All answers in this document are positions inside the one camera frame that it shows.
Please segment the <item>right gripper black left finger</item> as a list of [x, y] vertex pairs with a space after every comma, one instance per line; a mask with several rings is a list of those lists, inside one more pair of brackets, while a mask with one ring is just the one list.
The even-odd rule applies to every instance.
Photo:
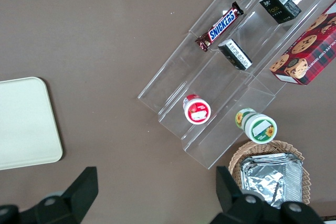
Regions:
[[25, 211], [1, 205], [1, 223], [81, 223], [98, 191], [97, 168], [86, 167], [60, 196], [49, 196]]

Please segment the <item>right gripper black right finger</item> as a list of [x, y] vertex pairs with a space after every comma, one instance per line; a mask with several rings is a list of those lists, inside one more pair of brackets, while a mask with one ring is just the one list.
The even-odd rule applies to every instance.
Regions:
[[211, 223], [324, 223], [308, 205], [287, 201], [279, 209], [252, 194], [243, 194], [228, 168], [216, 167], [216, 194], [222, 208]]

